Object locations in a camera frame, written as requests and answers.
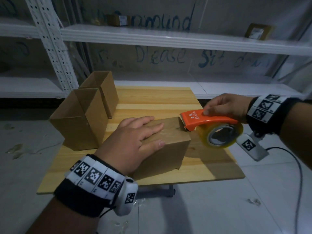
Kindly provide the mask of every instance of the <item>wooden table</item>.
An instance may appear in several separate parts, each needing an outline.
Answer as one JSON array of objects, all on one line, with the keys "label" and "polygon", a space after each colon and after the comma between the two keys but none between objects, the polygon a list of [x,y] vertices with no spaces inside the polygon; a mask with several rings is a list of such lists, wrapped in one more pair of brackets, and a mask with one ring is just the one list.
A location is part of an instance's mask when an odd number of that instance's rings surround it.
[{"label": "wooden table", "polygon": [[[190,88],[117,86],[119,104],[107,125],[106,139],[119,122],[129,117],[154,116],[163,119],[179,116],[181,112],[202,109]],[[209,149],[202,145],[194,131],[189,148],[179,170],[136,180],[139,185],[164,185],[186,182],[244,178],[245,175],[226,149]],[[64,173],[87,153],[95,149],[72,151],[61,147],[47,171],[37,193],[52,193],[64,179]]]}]

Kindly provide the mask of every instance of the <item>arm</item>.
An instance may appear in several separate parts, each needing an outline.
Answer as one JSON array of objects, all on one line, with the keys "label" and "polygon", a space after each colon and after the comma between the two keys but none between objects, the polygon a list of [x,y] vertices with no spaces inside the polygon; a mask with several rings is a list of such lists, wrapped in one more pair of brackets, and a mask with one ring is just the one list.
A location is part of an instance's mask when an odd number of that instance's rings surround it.
[{"label": "arm", "polygon": [[[246,123],[248,106],[253,98],[236,94],[222,94],[210,100],[204,107],[209,116],[228,116]],[[312,105],[296,103],[287,114],[281,131],[280,139],[307,166],[312,168]]]},{"label": "arm", "polygon": [[[123,175],[134,172],[141,162],[165,146],[162,140],[142,145],[142,140],[159,132],[163,123],[152,127],[142,127],[154,117],[128,118],[96,150],[95,156],[117,169]],[[83,216],[53,198],[27,231],[39,233],[94,233],[99,218]]]}]

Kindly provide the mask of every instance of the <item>shelving unit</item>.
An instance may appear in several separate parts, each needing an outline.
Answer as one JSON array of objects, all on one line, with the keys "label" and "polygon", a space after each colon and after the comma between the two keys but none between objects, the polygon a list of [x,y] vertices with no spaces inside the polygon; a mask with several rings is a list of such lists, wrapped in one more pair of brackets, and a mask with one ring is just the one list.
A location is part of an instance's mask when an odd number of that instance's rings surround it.
[{"label": "shelving unit", "polygon": [[[311,42],[260,41],[226,35],[86,24],[73,24],[61,28],[51,0],[25,1],[34,21],[0,17],[0,37],[41,39],[55,74],[48,71],[19,69],[5,72],[0,75],[2,98],[64,98],[71,90],[77,88],[79,85],[64,41],[312,57]],[[246,96],[260,96],[269,92],[300,98],[307,96],[269,77],[259,77],[257,80],[254,78],[251,81],[242,75],[115,71],[113,77],[116,85],[190,87],[196,97],[202,99],[210,99],[225,92]]]}]

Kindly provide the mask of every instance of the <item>small brown box on shelf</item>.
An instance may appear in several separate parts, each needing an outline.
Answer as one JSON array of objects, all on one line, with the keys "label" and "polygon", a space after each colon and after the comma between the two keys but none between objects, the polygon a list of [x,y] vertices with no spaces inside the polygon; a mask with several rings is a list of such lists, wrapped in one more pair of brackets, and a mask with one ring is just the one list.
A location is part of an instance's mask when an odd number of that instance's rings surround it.
[{"label": "small brown box on shelf", "polygon": [[104,139],[108,118],[99,89],[77,89],[51,115],[49,121],[72,150],[96,149]]},{"label": "small brown box on shelf", "polygon": [[270,25],[251,23],[247,29],[245,37],[250,39],[266,40],[269,38],[273,30],[274,27]]},{"label": "small brown box on shelf", "polygon": [[142,162],[133,173],[135,180],[179,169],[182,165],[182,160],[191,141],[183,122],[179,117],[173,117],[151,121],[145,126],[154,126],[159,123],[164,123],[162,131],[150,136],[142,144],[162,139],[166,145]]},{"label": "small brown box on shelf", "polygon": [[98,88],[102,97],[107,117],[109,119],[113,117],[119,99],[111,71],[92,72],[79,88]]},{"label": "small brown box on shelf", "polygon": [[109,26],[130,26],[129,15],[106,15]]}]

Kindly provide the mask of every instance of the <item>hand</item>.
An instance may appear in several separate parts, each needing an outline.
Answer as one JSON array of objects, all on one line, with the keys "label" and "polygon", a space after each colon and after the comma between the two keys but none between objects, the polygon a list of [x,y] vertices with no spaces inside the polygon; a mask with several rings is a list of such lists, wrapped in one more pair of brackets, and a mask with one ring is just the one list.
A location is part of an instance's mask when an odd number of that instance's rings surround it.
[{"label": "hand", "polygon": [[142,127],[153,120],[154,117],[149,116],[124,119],[94,155],[124,175],[134,172],[144,159],[165,146],[165,142],[160,139],[142,145],[142,140],[163,128],[163,123]]},{"label": "hand", "polygon": [[237,94],[221,94],[204,106],[204,115],[227,116],[246,123],[246,114],[252,99],[253,97]]}]

